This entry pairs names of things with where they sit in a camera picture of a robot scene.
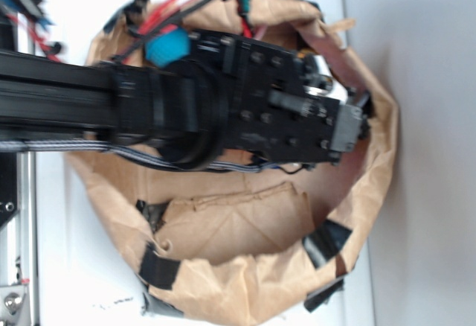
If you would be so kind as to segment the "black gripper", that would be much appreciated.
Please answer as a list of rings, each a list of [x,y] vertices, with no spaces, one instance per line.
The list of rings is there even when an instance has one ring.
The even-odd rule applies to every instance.
[[[194,30],[190,44],[228,95],[223,148],[277,164],[338,163],[368,137],[369,92],[356,100],[323,57],[217,31]]]

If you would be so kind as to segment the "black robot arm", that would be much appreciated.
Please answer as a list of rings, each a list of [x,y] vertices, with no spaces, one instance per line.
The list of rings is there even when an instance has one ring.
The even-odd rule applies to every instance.
[[[255,173],[337,164],[369,133],[321,57],[216,31],[165,68],[1,53],[1,150],[101,151],[170,171]]]

